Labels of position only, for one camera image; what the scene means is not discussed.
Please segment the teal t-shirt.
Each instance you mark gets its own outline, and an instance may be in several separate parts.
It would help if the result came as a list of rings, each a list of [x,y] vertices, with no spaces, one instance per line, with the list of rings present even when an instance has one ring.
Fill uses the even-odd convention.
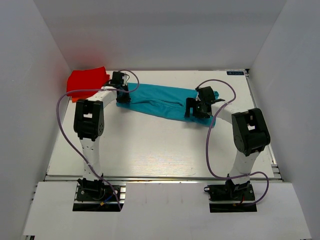
[[[131,111],[180,122],[194,122],[209,127],[212,117],[199,119],[194,116],[185,117],[186,99],[196,98],[195,89],[140,84],[131,92],[129,103],[117,103],[116,106]]]

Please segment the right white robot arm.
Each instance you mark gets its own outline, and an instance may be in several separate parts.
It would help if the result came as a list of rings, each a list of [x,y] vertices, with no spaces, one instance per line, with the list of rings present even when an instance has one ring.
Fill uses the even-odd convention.
[[[239,108],[230,101],[216,98],[210,86],[197,88],[196,91],[196,97],[186,98],[186,118],[220,118],[232,125],[237,152],[233,167],[226,177],[231,183],[225,187],[225,192],[229,198],[236,200],[250,184],[250,175],[257,157],[271,142],[264,115],[259,108]]]

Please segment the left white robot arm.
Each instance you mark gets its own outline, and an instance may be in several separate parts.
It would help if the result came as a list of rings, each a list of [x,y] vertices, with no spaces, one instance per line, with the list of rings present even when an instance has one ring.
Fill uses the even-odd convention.
[[[103,177],[100,164],[100,136],[105,128],[104,108],[113,101],[129,103],[128,79],[130,77],[121,72],[112,73],[111,80],[104,86],[111,91],[98,91],[85,99],[79,99],[75,105],[73,129],[76,132],[82,149],[84,162],[83,177],[78,183],[88,189],[94,199],[99,200],[105,196],[106,187],[100,178]]]

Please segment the red folded t-shirt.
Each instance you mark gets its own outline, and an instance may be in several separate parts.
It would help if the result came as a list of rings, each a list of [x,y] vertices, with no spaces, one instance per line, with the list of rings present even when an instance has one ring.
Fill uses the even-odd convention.
[[[104,66],[87,70],[73,70],[67,79],[66,92],[100,89],[109,80],[110,75],[107,74]]]

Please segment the orange folded t-shirt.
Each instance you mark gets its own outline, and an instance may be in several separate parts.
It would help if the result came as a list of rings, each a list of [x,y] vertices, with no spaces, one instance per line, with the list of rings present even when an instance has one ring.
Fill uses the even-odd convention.
[[[78,100],[80,100],[80,99],[82,99],[82,97],[75,97],[75,96],[72,96],[71,97],[71,101],[73,102],[73,103],[76,103]]]

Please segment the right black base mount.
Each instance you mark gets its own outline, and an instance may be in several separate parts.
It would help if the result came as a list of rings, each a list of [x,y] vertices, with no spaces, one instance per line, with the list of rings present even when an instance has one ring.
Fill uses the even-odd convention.
[[[257,205],[255,193],[250,184],[247,189],[232,192],[224,184],[212,184],[204,187],[208,194],[210,213],[255,213]]]

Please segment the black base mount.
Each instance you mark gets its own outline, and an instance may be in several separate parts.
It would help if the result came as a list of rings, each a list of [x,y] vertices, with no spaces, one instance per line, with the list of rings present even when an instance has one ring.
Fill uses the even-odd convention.
[[[90,191],[78,185],[75,192],[73,212],[120,212],[116,195],[109,185],[100,192]]]
[[[255,213],[257,205],[255,193],[250,184],[247,189],[232,192],[224,184],[212,184],[204,187],[208,194],[210,213]]]

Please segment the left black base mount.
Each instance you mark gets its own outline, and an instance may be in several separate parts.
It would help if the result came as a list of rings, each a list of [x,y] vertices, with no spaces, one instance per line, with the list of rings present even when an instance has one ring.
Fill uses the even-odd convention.
[[[73,212],[120,212],[116,195],[109,185],[100,192],[90,191],[78,185],[75,192]]]

